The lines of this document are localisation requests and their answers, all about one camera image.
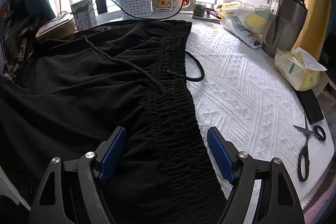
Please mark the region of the black power adapter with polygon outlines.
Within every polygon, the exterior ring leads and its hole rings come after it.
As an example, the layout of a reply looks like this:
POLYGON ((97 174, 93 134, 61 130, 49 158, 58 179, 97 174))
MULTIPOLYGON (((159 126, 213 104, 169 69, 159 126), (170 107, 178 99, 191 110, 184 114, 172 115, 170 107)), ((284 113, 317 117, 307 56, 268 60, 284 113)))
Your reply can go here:
POLYGON ((97 13, 99 15, 107 13, 108 9, 106 5, 106 0, 96 0, 96 8, 97 8, 97 13))

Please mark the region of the black scissors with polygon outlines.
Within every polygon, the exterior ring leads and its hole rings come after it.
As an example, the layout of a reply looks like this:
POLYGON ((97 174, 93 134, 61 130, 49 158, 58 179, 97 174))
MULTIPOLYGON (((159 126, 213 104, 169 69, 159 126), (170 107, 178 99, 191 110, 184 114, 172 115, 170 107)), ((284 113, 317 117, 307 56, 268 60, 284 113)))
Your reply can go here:
POLYGON ((306 182, 310 172, 309 147, 308 147, 309 139, 311 136, 314 136, 319 141, 324 142, 326 140, 326 132, 320 125, 313 126, 312 129, 310 129, 308 126, 306 116, 305 116, 305 127, 300 127, 297 125, 294 125, 293 127, 305 135, 305 144, 301 148, 298 155, 297 174, 300 182, 306 182))

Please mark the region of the yellow mirror frame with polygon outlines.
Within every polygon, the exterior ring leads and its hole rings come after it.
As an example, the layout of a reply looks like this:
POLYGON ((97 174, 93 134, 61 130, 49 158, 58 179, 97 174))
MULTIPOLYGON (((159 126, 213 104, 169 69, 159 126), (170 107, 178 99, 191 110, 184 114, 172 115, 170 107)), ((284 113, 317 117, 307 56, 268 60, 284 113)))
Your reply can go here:
POLYGON ((307 16, 293 48, 300 47, 318 60, 327 33, 331 0, 304 0, 304 2, 307 16))

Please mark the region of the white textured bed cover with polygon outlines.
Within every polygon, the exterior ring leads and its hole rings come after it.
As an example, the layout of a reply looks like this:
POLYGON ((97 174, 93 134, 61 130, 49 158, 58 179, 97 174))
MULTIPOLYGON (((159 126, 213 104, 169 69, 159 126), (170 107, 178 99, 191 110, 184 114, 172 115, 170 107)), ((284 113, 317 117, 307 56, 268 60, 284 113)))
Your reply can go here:
POLYGON ((216 126, 256 159, 284 160, 300 200, 333 153, 311 144, 313 172, 300 182, 296 161, 303 108, 270 57, 221 27, 183 20, 126 20, 96 27, 91 42, 109 60, 106 125, 122 125, 126 144, 106 197, 118 223, 216 223, 228 183, 210 155, 216 126))

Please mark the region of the white yellow plastic bag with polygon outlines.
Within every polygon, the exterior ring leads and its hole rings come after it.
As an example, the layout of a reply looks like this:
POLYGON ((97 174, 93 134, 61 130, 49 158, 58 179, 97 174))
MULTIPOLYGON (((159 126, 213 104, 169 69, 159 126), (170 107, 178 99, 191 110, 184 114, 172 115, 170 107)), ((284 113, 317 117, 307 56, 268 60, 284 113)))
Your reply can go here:
POLYGON ((250 5, 241 0, 223 3, 215 11, 221 16, 222 27, 253 49, 265 44, 266 34, 276 18, 271 5, 250 5))

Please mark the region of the black drawstring pants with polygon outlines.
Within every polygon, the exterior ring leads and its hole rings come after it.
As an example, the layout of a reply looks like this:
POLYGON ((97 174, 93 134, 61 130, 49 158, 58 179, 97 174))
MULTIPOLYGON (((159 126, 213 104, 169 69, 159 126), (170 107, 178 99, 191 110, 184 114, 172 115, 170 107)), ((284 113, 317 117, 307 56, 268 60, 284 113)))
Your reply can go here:
POLYGON ((184 20, 126 20, 37 45, 1 77, 1 167, 32 204, 51 159, 125 129, 102 190, 117 223, 216 223, 226 204, 186 86, 184 20))

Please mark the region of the green white milk carton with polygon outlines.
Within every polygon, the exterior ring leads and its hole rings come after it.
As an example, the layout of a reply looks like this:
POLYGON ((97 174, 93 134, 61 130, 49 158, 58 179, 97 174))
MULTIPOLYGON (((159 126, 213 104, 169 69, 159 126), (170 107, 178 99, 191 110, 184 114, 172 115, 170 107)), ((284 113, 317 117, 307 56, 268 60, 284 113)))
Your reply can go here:
POLYGON ((97 26, 92 0, 82 0, 71 5, 76 30, 88 30, 97 26))

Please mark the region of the bear print ceramic mug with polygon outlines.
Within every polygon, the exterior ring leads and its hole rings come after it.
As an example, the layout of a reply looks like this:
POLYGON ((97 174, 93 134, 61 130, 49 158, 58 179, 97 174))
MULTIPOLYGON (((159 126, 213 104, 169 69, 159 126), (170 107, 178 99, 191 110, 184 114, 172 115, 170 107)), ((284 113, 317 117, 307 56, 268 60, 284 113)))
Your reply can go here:
POLYGON ((152 12, 159 15, 173 15, 180 11, 193 11, 196 0, 151 0, 152 12))

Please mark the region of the round brown lidded container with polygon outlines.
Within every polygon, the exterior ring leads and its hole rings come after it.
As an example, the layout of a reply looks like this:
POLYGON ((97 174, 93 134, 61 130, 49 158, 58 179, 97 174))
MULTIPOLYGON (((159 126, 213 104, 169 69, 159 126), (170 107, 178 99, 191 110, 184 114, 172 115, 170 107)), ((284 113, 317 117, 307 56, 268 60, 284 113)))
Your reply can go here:
POLYGON ((35 35, 35 38, 38 40, 61 39, 73 34, 74 32, 74 17, 71 13, 65 13, 41 26, 35 35))

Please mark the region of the yellow tissue pack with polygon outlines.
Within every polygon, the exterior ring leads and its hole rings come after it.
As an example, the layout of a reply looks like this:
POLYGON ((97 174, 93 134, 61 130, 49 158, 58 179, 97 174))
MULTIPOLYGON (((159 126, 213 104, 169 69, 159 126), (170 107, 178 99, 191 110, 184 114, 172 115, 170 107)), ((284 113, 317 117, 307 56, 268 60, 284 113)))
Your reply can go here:
POLYGON ((319 82, 320 73, 327 71, 309 52, 300 47, 291 51, 277 48, 274 64, 296 91, 314 88, 319 82))

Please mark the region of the black flat remote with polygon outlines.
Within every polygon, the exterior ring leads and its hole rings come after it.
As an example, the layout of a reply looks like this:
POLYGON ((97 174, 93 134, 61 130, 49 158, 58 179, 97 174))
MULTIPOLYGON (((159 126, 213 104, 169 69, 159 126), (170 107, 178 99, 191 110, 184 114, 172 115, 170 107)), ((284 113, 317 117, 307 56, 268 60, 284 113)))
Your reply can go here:
POLYGON ((318 100, 311 89, 307 91, 296 91, 295 93, 303 107, 309 124, 314 124, 324 119, 318 100))

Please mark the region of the small potted cactus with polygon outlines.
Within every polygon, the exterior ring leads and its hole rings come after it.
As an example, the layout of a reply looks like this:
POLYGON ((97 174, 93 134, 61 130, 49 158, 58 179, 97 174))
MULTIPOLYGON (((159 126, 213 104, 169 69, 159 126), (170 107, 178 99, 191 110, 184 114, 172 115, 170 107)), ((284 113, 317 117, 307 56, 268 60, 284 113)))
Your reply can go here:
POLYGON ((203 4, 197 3, 193 8, 193 16, 204 17, 206 7, 203 4))

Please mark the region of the white perforated organizer basket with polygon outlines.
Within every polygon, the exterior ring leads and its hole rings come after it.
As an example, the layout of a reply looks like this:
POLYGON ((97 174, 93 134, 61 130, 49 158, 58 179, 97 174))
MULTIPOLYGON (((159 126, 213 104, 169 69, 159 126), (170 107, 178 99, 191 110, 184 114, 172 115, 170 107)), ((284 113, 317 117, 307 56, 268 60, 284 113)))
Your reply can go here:
POLYGON ((151 0, 119 0, 124 19, 152 16, 151 0))

